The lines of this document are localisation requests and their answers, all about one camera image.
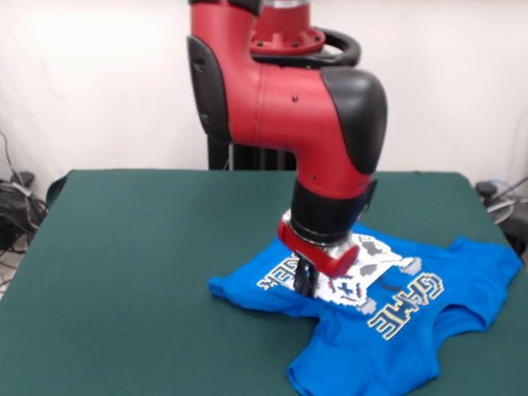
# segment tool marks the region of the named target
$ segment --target black cylinder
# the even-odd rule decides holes
[[[365,208],[367,196],[336,200],[319,196],[297,181],[291,201],[291,228],[313,243],[339,243]]]

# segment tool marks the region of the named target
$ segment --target red cylindrical part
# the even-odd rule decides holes
[[[310,26],[309,0],[268,0],[262,8],[251,51],[255,54],[312,54],[322,49],[324,33]]]

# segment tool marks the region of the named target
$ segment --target green table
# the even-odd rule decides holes
[[[71,173],[0,302],[0,393],[295,394],[285,369],[315,322],[238,309],[206,287],[271,241],[293,180]],[[442,246],[459,234],[506,243],[456,174],[381,173],[364,221]],[[523,271],[491,330],[448,340],[441,377],[413,394],[525,393],[527,307]]]

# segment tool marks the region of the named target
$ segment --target white backdrop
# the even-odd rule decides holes
[[[380,169],[528,172],[528,2],[313,0],[389,95]],[[184,0],[0,0],[0,129],[42,195],[70,169],[206,168]]]

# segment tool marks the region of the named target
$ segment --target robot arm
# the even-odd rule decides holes
[[[258,63],[250,42],[262,0],[190,0],[188,54],[200,122],[211,137],[292,152],[291,210],[279,238],[336,277],[357,256],[348,241],[368,205],[384,142],[380,81],[351,67]]]

